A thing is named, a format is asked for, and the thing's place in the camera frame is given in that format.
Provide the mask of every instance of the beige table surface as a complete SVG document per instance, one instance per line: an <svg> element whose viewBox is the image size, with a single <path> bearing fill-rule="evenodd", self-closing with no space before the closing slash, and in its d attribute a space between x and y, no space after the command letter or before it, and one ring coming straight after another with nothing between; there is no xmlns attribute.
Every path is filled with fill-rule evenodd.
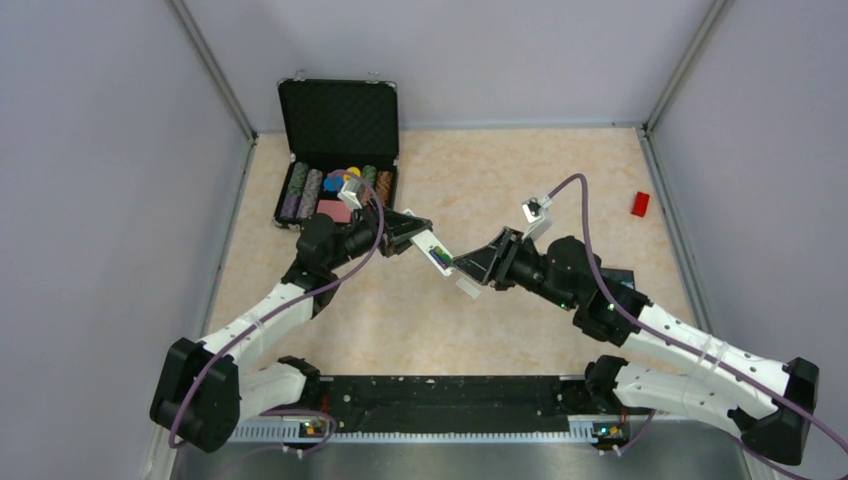
<svg viewBox="0 0 848 480"><path fill-rule="evenodd" d="M250 168L209 331L266 295L295 256L297 233L271 222L289 162L285 134L263 134ZM656 197L632 129L410 131L401 133L395 209L433 220L452 254L491 241L504 225L523 230L521 202L583 172L590 225L603 266L635 271L637 288L691 323ZM561 192L542 237L582 238L579 187ZM262 365L295 355L325 374L574 374L617 349L571 325L565 312L521 288L484 289L473 300L417 250L375 256L320 315L268 347Z"/></svg>

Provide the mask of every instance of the dark box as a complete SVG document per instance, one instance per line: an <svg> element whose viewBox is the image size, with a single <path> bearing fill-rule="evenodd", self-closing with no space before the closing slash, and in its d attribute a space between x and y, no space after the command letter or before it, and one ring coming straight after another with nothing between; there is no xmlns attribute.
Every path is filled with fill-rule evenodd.
<svg viewBox="0 0 848 480"><path fill-rule="evenodd" d="M283 216L283 204L292 171L303 162L323 173L322 199L337 199L323 188L327 174L337 169L373 165L392 173L388 207L392 208L398 183L397 85L356 80L284 79L277 84L286 124L291 163L274 210L278 227L298 230L302 219Z"/></svg>

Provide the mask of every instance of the gray floor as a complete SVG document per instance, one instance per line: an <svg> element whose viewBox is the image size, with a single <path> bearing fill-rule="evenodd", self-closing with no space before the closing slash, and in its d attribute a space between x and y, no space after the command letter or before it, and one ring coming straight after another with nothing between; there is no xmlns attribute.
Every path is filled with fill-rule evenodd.
<svg viewBox="0 0 848 480"><path fill-rule="evenodd" d="M299 461L279 450L239 462L259 444L229 444L207 455L180 453L172 480L266 479L747 479L738 448L701 424L657 421L622 458L599 457L588 445L330 445ZM223 474L223 469L230 467Z"/></svg>

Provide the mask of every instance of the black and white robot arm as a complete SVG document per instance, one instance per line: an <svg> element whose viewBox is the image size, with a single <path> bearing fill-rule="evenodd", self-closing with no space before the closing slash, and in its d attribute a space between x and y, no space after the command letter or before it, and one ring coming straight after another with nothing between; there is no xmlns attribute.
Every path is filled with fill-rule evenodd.
<svg viewBox="0 0 848 480"><path fill-rule="evenodd" d="M799 464L809 421L707 358L745 372L810 413L816 403L818 367L803 358L784 364L752 355L687 325L644 294L605 281L616 301L641 324L705 354L689 353L632 324L598 289L583 242L569 236L554 240L546 254L536 250L534 242L552 223L550 204L548 197L524 202L526 232L504 227L488 245L454 257L453 266L495 290L519 285L562 309L576 309L573 323L586 335L625 352L650 355L683 372L671 375L602 356L586 369L586 387L599 410L618 413L622 407L641 407L683 415L740 438L771 460ZM600 257L593 260L600 268Z"/></svg>
<svg viewBox="0 0 848 480"><path fill-rule="evenodd" d="M194 342L185 338L174 343L165 358L150 407L150 418L171 428L189 387L214 355L245 332L255 328L232 346L209 370L191 399L177 434L205 452L220 448L236 426L279 405L293 404L304 395L314 367L291 357L259 372L244 374L259 357L286 333L310 320L326 307L338 287L306 298L259 323L281 305L327 287L338 280L333 270L365 255L378 234L376 204L362 206L356 195L347 195L347 182L340 197L352 209L351 223L336 225L324 214L301 224L297 257L281 282L250 310L224 328ZM432 228L430 220L383 208L384 228L379 251L385 257L398 255L413 246L412 238Z"/></svg>

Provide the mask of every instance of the white wall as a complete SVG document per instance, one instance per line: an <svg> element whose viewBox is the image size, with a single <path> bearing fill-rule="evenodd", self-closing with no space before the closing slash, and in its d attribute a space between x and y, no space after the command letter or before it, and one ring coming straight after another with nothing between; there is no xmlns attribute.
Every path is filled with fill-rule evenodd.
<svg viewBox="0 0 848 480"><path fill-rule="evenodd" d="M163 1L4 1L0 92L0 476L137 478L246 141Z"/></svg>
<svg viewBox="0 0 848 480"><path fill-rule="evenodd" d="M658 132L718 333L821 369L848 435L848 2L737 1ZM848 472L810 434L799 469Z"/></svg>
<svg viewBox="0 0 848 480"><path fill-rule="evenodd" d="M259 131L275 89L311 78L400 86L406 127L642 122L710 0L187 0Z"/></svg>

